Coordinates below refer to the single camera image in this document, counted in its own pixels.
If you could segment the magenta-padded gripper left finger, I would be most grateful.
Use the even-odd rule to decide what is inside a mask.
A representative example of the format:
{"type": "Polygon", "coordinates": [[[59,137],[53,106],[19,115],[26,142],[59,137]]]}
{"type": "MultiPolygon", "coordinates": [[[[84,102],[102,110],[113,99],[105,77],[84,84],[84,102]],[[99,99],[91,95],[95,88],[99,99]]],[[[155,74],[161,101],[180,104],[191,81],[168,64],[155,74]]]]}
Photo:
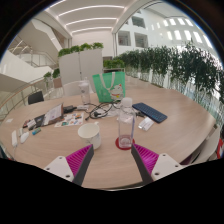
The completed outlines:
{"type": "Polygon", "coordinates": [[[45,170],[81,186],[93,155],[93,145],[90,144],[67,157],[58,156],[45,167],[45,170]]]}

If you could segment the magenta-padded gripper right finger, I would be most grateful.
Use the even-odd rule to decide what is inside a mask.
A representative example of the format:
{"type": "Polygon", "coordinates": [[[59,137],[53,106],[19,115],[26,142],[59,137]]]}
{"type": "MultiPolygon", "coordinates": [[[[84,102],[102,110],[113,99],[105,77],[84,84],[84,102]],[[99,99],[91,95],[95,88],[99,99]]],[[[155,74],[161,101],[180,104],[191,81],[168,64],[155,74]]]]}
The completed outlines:
{"type": "Polygon", "coordinates": [[[132,144],[131,154],[137,164],[144,185],[183,169],[183,166],[168,154],[157,154],[135,143],[132,144]]]}

